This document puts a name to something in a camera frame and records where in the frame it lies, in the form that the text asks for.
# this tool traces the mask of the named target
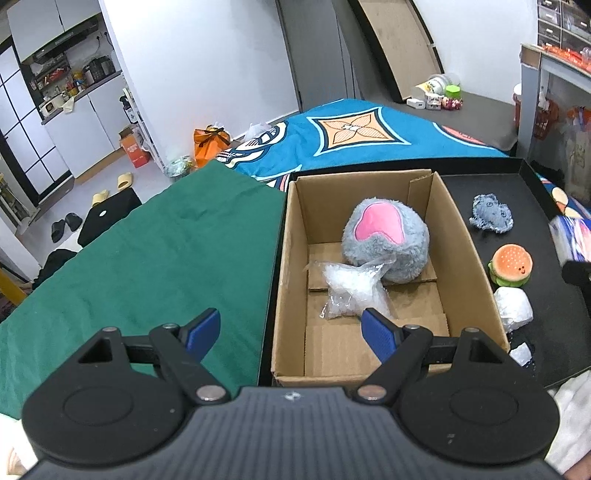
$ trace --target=pink plush patch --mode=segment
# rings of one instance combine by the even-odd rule
[[[353,231],[358,241],[367,240],[375,233],[381,233],[393,244],[404,243],[404,230],[400,212],[391,203],[377,202],[369,205]]]

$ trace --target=range hood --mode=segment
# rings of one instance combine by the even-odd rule
[[[99,29],[99,21],[96,18],[89,18],[85,22],[76,25],[74,28],[68,30],[63,35],[54,38],[51,42],[43,48],[37,50],[31,55],[25,63],[31,64],[33,62],[43,64],[49,59],[55,58],[64,53],[69,48],[80,43],[91,33]]]

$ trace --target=orange cardboard box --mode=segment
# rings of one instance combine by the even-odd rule
[[[119,137],[121,138],[119,143],[125,149],[127,156],[131,160],[131,163],[134,164],[135,168],[140,168],[148,163],[150,154],[141,149],[139,141],[130,127],[127,127],[120,132]]]

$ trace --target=slipper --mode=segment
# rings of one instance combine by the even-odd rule
[[[75,232],[80,228],[80,225],[82,225],[82,219],[75,213],[68,213],[66,215],[66,223],[68,224],[68,227],[70,227],[70,230]]]
[[[92,196],[92,206],[96,206],[100,202],[104,202],[107,198],[109,198],[109,191],[108,190],[103,190],[102,192],[95,193]]]
[[[51,241],[53,243],[58,243],[61,240],[61,237],[64,236],[64,232],[66,231],[66,221],[64,219],[53,222],[51,224]]]
[[[125,190],[127,187],[131,187],[131,184],[134,182],[134,175],[131,172],[124,173],[123,175],[119,175],[117,179],[117,191]]]

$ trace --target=plastic bag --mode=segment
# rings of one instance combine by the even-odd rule
[[[564,189],[577,200],[591,200],[591,112],[583,107],[567,113]]]
[[[248,142],[256,137],[260,137],[263,133],[268,132],[271,128],[273,127],[269,124],[251,124],[250,128],[246,130],[246,133],[244,134],[243,141]]]
[[[381,282],[391,264],[392,261],[369,262],[353,267],[341,263],[321,263],[329,287],[329,301],[322,309],[320,318],[361,316],[370,307],[390,319],[395,318]]]
[[[505,333],[517,330],[534,319],[531,303],[525,292],[520,288],[497,288],[495,301]]]
[[[205,130],[195,129],[193,142],[195,143],[195,162],[198,168],[202,168],[218,153],[230,146],[230,134],[216,122],[208,125]]]
[[[191,173],[192,164],[193,162],[189,155],[175,158],[164,167],[164,173],[168,178],[177,181],[178,179],[181,179]]]

